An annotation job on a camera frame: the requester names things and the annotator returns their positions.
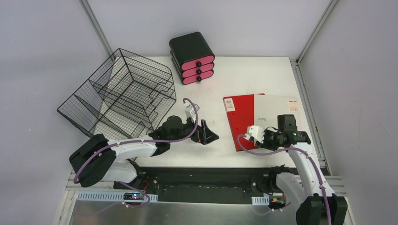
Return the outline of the white binder cover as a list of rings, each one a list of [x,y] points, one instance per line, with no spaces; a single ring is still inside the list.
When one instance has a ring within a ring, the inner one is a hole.
[[[254,95],[254,125],[262,128],[278,127],[277,116],[292,114],[298,130],[302,130],[300,118],[301,102],[294,97]]]

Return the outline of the red binder folder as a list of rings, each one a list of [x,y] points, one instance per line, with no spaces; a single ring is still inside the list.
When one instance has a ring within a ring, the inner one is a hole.
[[[254,125],[254,97],[264,93],[228,96],[223,98],[236,152],[243,151],[237,142],[237,136],[245,134],[249,126]]]

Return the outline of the black wire mesh tray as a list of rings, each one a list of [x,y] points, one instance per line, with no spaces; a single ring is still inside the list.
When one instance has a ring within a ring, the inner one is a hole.
[[[119,48],[57,112],[88,137],[130,139],[154,131],[175,102],[169,67]]]

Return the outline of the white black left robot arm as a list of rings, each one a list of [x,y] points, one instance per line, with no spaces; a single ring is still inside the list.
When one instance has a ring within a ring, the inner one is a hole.
[[[76,173],[73,182],[87,188],[100,181],[114,181],[139,189],[143,184],[142,170],[131,159],[161,155],[170,150],[172,143],[186,139],[207,145],[219,136],[208,128],[205,120],[197,123],[189,117],[183,123],[178,116],[168,117],[160,127],[141,138],[111,140],[103,134],[94,135],[69,157]]]

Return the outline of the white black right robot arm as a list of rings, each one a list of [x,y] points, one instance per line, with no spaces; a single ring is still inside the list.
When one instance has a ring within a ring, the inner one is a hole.
[[[264,134],[263,148],[273,152],[285,151],[293,160],[301,182],[297,182],[289,168],[273,167],[265,178],[266,191],[282,191],[288,204],[296,210],[298,225],[318,225],[321,215],[326,213],[329,225],[342,225],[348,210],[348,203],[326,181],[316,164],[311,140],[305,131],[299,131],[292,114],[278,115],[278,128]]]

